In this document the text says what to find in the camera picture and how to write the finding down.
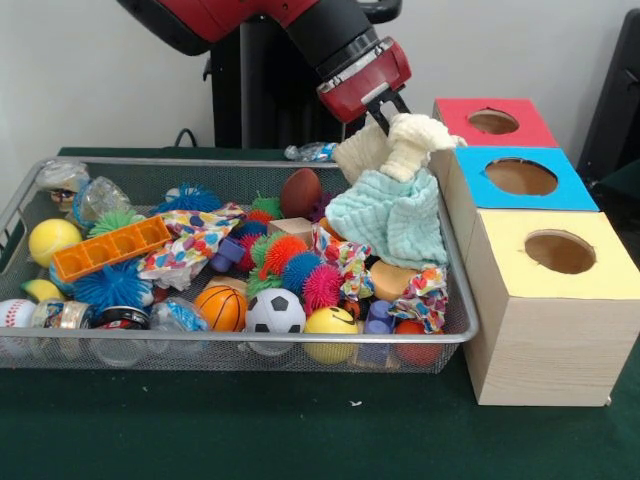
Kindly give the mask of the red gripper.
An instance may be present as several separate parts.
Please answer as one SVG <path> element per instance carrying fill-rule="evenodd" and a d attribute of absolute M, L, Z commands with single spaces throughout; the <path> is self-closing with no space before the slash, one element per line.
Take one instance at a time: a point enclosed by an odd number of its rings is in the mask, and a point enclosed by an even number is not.
<path fill-rule="evenodd" d="M 320 101 L 342 123 L 368 113 L 385 135 L 389 121 L 381 106 L 392 103 L 398 113 L 411 113 L 400 91 L 411 77 L 407 56 L 391 37 L 378 44 L 340 73 L 320 84 Z"/>

